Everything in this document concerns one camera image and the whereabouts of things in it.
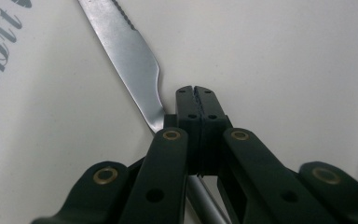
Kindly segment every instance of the white surface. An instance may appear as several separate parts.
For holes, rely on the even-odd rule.
[[[289,168],[325,161],[358,179],[358,1],[120,4],[158,59],[168,112],[180,87],[212,89]],[[17,37],[0,72],[0,223],[29,223],[152,136],[77,1],[0,8],[22,22],[0,18]]]

